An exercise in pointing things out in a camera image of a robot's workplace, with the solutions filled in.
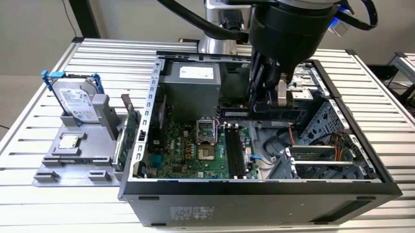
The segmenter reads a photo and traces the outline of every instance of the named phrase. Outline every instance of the case sticker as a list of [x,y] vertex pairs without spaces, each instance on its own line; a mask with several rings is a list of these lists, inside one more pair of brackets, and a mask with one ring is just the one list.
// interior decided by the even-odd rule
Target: case sticker
[[81,89],[58,89],[66,108],[82,122],[98,121],[88,93]]
[[180,78],[213,79],[213,67],[180,67]]
[[210,220],[214,206],[170,206],[173,220]]

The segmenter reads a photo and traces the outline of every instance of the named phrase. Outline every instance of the motherboard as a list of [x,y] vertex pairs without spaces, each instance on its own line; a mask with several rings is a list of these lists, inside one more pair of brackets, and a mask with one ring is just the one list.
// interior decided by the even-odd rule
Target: motherboard
[[[227,137],[231,130],[214,121],[212,126],[213,129],[206,122],[200,126],[194,122],[168,123],[165,147],[158,154],[152,154],[149,157],[146,171],[149,178],[232,179],[233,164],[240,165],[243,178],[257,178],[255,162],[249,161],[247,154],[253,154],[248,129],[240,126],[232,129],[237,141],[229,144],[229,140],[235,141],[235,137]],[[200,142],[197,134],[202,136],[214,134],[216,143]]]

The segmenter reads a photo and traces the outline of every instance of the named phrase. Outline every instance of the open computer tower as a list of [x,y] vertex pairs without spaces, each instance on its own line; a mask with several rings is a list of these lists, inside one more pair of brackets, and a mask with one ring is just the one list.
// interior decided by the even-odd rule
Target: open computer tower
[[319,61],[249,114],[249,59],[158,52],[118,197],[144,226],[340,224],[401,195]]

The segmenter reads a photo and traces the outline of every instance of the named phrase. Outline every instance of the blue drive bracket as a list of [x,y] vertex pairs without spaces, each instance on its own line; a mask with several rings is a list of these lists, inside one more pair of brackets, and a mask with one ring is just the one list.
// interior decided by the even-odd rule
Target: blue drive bracket
[[100,78],[100,76],[97,75],[96,72],[93,73],[92,78],[93,78],[94,83],[96,83],[97,93],[98,93],[98,94],[104,94],[104,88],[102,88],[102,84],[101,84],[101,78]]
[[[56,92],[53,90],[53,85],[52,85],[54,80],[61,79],[61,78],[92,78],[94,81],[94,84],[96,84],[96,90],[97,90],[98,94],[104,94],[104,88],[102,88],[102,84],[101,84],[101,79],[100,79],[96,72],[93,73],[93,75],[66,75],[65,72],[60,72],[60,71],[50,72],[49,74],[48,74],[46,70],[41,71],[41,79],[46,85],[48,90],[52,91],[52,93],[57,99],[58,105],[64,110],[64,115],[68,116],[68,113],[64,109],[64,106],[62,106],[61,102],[58,101]],[[77,122],[77,125],[82,124],[81,120],[78,120],[78,119],[76,119],[76,122]]]
[[[50,77],[50,76],[46,75],[46,74],[48,74],[48,71],[46,71],[46,70],[42,70],[42,71],[41,71],[41,80],[44,81],[48,90],[53,93],[53,95],[54,95],[54,97],[56,97],[56,99],[57,99],[57,95],[56,95],[56,92],[54,92],[54,90],[53,90],[53,86],[52,86],[52,84],[50,84],[50,82],[49,82],[49,77],[50,77],[50,78],[57,78],[57,74],[54,74],[54,73],[56,73],[56,72],[52,72],[50,75],[53,74],[53,75],[56,75],[56,76],[54,76],[54,77],[53,77],[53,76]],[[66,113],[66,111],[65,111],[65,108],[64,108],[61,102],[58,101],[58,99],[57,99],[57,102],[58,102],[60,107],[61,107],[62,110],[64,110],[64,115],[68,116],[68,113]]]

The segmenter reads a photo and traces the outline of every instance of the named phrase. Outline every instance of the ram slot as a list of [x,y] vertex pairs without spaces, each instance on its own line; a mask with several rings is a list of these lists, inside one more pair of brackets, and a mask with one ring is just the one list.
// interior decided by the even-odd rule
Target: ram slot
[[239,141],[239,134],[236,129],[225,129],[225,142],[227,142],[227,156],[228,156],[228,169],[229,178],[243,178],[244,171],[244,158],[241,154],[241,147]]

